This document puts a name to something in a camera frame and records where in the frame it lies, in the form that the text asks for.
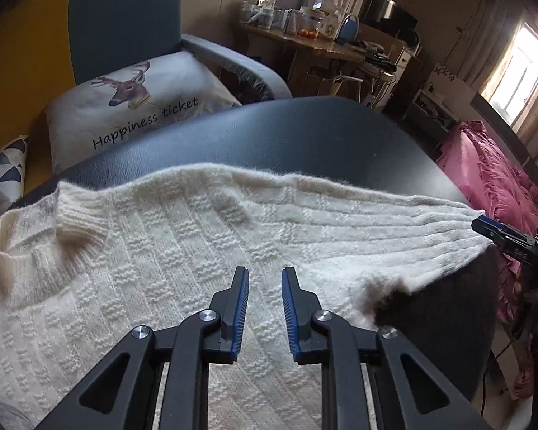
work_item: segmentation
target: pillow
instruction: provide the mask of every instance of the pillow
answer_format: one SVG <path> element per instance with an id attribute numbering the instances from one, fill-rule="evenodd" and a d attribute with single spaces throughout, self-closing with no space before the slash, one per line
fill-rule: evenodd
<path id="1" fill-rule="evenodd" d="M 19 136 L 0 149 L 0 215 L 24 195 L 28 136 Z"/>
<path id="2" fill-rule="evenodd" d="M 162 126 L 240 105 L 191 53 L 99 76 L 44 110 L 54 173 Z"/>

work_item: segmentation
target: pink blanket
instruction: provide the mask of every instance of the pink blanket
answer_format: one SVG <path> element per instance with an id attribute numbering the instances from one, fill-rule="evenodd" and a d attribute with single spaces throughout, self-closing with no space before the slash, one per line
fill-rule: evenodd
<path id="1" fill-rule="evenodd" d="M 471 206 L 486 216 L 529 235 L 538 228 L 538 187 L 513 166 L 488 137 L 480 121 L 460 123 L 442 145 L 437 165 L 460 189 Z M 508 259 L 502 270 L 499 317 L 510 321 L 516 313 L 520 264 Z"/>

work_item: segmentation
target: desk leg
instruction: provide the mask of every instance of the desk leg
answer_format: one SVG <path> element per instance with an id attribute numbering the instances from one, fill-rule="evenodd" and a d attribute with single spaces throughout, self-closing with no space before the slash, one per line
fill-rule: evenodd
<path id="1" fill-rule="evenodd" d="M 236 30 L 232 28 L 233 42 L 235 44 L 235 51 L 242 55 L 247 55 L 249 51 L 249 35 L 245 31 Z"/>
<path id="2" fill-rule="evenodd" d="M 301 97 L 303 94 L 308 70 L 314 64 L 311 59 L 312 56 L 305 50 L 296 50 L 287 79 L 287 85 L 293 97 Z"/>

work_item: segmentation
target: deer print pillow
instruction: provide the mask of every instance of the deer print pillow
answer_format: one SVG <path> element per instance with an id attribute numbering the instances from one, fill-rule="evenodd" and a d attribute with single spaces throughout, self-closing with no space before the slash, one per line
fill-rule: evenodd
<path id="1" fill-rule="evenodd" d="M 240 105 L 191 53 L 179 52 L 100 76 L 44 110 L 54 173 L 171 123 Z"/>

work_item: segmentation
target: black leather surface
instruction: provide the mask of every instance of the black leather surface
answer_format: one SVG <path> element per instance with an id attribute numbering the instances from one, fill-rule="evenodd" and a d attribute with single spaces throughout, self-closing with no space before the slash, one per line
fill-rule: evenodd
<path id="1" fill-rule="evenodd" d="M 158 169 L 214 162 L 277 173 L 301 172 L 400 194 L 465 202 L 429 157 L 392 122 L 345 99 L 262 102 L 148 133 L 70 168 L 61 177 L 92 189 Z M 53 178 L 16 205 L 52 192 Z M 378 314 L 402 329 L 468 398 L 492 343 L 498 274 L 494 254 Z"/>

